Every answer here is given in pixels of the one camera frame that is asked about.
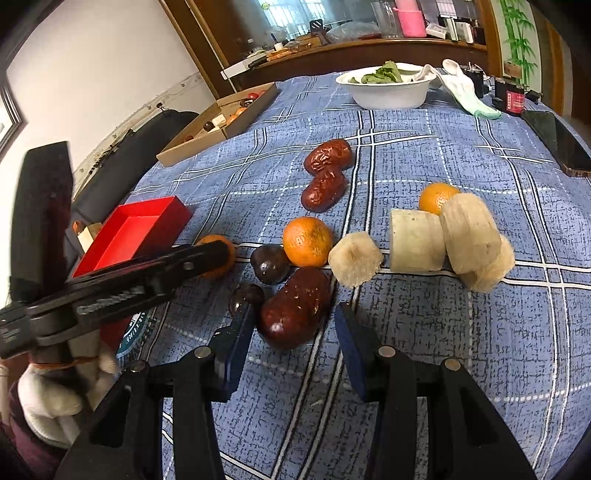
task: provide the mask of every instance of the smartphone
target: smartphone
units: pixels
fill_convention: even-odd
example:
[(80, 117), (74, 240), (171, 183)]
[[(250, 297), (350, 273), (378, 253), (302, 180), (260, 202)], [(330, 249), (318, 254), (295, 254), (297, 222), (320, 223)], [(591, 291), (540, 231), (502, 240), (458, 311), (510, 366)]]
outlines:
[(569, 177), (591, 177), (591, 157), (552, 112), (523, 110), (525, 120)]

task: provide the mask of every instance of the window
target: window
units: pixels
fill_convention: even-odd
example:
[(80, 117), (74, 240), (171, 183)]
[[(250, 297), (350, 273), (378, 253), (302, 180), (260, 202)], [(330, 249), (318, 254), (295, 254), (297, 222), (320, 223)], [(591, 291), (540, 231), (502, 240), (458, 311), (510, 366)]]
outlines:
[(269, 23), (285, 27), (291, 36), (307, 33), (311, 20), (332, 21), (328, 0), (259, 0), (259, 3)]

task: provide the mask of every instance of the white wall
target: white wall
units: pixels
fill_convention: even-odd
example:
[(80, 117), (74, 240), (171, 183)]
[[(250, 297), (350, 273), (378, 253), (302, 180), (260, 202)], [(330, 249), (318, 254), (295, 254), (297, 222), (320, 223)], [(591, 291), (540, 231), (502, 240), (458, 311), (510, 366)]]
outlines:
[[(8, 68), (26, 122), (0, 162), (0, 303), (9, 236), (27, 150), (68, 140), (78, 166), (141, 106), (197, 71), (157, 0), (65, 0)], [(213, 98), (203, 87), (204, 104)]]

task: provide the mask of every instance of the white glove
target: white glove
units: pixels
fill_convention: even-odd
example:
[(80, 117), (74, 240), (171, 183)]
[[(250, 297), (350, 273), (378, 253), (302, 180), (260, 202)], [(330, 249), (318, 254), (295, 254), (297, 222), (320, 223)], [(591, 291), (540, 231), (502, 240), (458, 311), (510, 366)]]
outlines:
[[(100, 345), (99, 352), (96, 352), (97, 343)], [(91, 385), (86, 397), (92, 410), (95, 410), (113, 386), (114, 375), (119, 371), (115, 357), (105, 345), (100, 344), (97, 332), (73, 339), (69, 345), (74, 358), (98, 356), (95, 362), (76, 366), (79, 374)], [(67, 449), (79, 433), (75, 427), (72, 429), (72, 425), (75, 426), (72, 415), (82, 410), (83, 400), (73, 390), (47, 378), (46, 372), (29, 365), (18, 381), (22, 411), (29, 428), (39, 439)]]

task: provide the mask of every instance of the red box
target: red box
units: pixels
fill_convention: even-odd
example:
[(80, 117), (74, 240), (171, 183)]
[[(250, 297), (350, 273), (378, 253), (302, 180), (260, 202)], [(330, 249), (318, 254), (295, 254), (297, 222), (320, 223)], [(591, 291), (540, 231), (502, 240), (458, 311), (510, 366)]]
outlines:
[[(191, 212), (177, 197), (120, 205), (103, 225), (73, 276), (166, 250), (190, 218)], [(100, 337), (116, 350), (128, 324), (129, 318), (104, 325)]]

